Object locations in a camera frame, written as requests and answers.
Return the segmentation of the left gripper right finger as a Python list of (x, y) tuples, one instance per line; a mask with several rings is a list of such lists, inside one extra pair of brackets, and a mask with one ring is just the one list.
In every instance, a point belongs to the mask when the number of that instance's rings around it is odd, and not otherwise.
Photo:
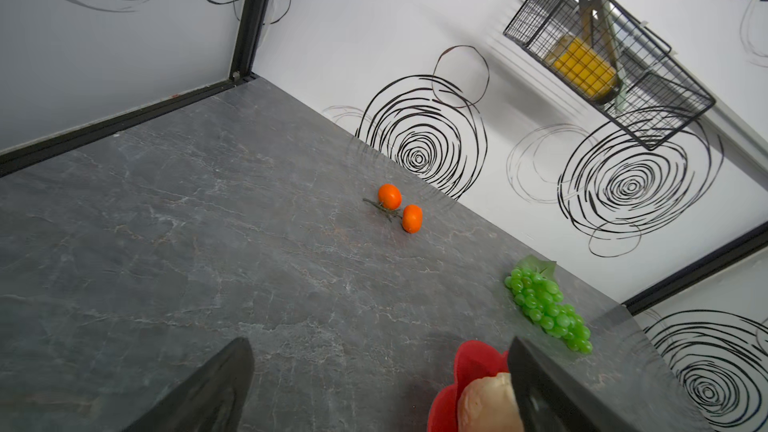
[(635, 429), (530, 341), (513, 339), (507, 365), (526, 431)]

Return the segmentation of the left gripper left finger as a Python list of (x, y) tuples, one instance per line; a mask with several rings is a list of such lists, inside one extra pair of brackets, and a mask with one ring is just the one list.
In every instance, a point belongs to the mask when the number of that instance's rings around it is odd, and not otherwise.
[(251, 344), (237, 337), (126, 429), (236, 431), (253, 373)]

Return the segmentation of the red flower-shaped fruit bowl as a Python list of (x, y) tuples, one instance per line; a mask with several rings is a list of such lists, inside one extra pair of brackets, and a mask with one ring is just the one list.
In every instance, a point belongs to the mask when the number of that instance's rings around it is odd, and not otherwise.
[(458, 404), (464, 389), (474, 380), (508, 372), (508, 353), (478, 340), (462, 343), (454, 356), (454, 382), (443, 388), (431, 404), (427, 432), (457, 432)]

